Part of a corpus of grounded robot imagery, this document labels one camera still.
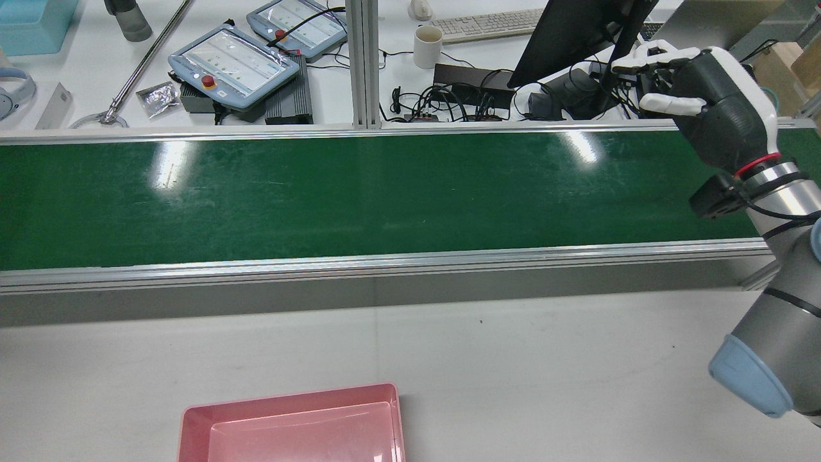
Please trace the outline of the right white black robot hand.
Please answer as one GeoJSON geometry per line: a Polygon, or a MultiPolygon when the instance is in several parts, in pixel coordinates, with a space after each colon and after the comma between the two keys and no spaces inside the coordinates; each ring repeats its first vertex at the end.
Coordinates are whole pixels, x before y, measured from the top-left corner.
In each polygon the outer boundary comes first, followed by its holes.
{"type": "Polygon", "coordinates": [[[671,71],[670,88],[644,94],[639,107],[671,117],[707,166],[747,178],[781,160],[776,108],[726,49],[677,49],[658,39],[616,59],[612,70],[622,75],[671,71]]]}

